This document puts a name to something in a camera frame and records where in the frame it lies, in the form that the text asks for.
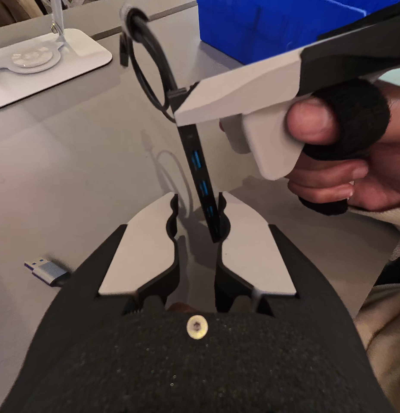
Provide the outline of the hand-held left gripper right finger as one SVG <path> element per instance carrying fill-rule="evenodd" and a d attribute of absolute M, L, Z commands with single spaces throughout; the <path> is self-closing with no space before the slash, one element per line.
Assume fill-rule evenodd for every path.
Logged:
<path fill-rule="evenodd" d="M 255 209 L 229 192 L 219 193 L 219 242 L 214 279 L 217 312 L 229 312 L 240 296 L 259 308 L 265 296 L 296 297 L 268 222 Z"/>

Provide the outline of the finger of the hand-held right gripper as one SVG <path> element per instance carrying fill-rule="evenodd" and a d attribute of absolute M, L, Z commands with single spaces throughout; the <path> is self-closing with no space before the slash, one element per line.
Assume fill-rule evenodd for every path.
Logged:
<path fill-rule="evenodd" d="M 286 177 L 303 148 L 285 125 L 287 112 L 300 100 L 300 75 L 301 51 L 290 51 L 201 80 L 177 109 L 177 126 L 240 115 L 261 176 Z"/>
<path fill-rule="evenodd" d="M 220 118 L 219 125 L 235 153 L 249 154 L 251 152 L 243 130 L 243 117 L 241 114 Z"/>

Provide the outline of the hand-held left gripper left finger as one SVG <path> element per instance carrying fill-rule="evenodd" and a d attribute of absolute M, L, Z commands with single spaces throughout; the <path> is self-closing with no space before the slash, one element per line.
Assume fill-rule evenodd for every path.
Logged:
<path fill-rule="evenodd" d="M 124 311 L 141 311 L 150 296 L 166 304 L 180 283 L 177 215 L 178 195 L 169 192 L 127 223 L 100 296 L 125 298 Z"/>

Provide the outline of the large dark grey hub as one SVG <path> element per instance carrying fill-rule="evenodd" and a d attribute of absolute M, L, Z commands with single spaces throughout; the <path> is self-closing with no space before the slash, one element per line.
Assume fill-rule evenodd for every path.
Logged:
<path fill-rule="evenodd" d="M 183 150 L 186 155 L 192 180 L 199 197 L 209 233 L 213 243 L 217 243 L 221 240 L 219 213 L 197 127 L 195 124 L 183 126 L 182 121 L 177 120 L 177 109 L 182 107 L 182 104 L 196 85 L 197 84 L 194 84 L 189 89 L 186 89 L 178 88 L 175 81 L 170 82 L 166 96 L 177 125 L 177 130 L 180 135 Z"/>

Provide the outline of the blue plastic bin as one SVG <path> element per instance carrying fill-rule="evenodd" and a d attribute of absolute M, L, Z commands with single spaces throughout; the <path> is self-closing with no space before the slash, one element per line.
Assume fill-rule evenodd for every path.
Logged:
<path fill-rule="evenodd" d="M 199 0 L 200 39 L 248 65 L 400 13 L 396 0 Z"/>

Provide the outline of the person's right forearm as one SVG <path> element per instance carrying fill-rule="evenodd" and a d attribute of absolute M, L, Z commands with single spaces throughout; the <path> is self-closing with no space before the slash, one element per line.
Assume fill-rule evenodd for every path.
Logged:
<path fill-rule="evenodd" d="M 400 208 L 381 212 L 369 212 L 349 206 L 350 212 L 394 225 L 400 231 Z"/>

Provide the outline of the white and wooden book stand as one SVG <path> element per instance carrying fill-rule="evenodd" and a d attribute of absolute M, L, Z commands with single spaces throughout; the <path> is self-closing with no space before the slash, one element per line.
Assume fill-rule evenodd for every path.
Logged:
<path fill-rule="evenodd" d="M 0 48 L 0 108 L 99 69 L 110 51 L 76 28 L 64 28 L 62 2 L 50 1 L 51 33 Z"/>

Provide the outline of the tan cloth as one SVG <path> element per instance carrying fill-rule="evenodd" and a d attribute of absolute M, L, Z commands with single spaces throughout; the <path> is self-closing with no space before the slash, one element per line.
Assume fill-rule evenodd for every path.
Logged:
<path fill-rule="evenodd" d="M 0 28 L 46 14 L 35 0 L 0 0 Z"/>

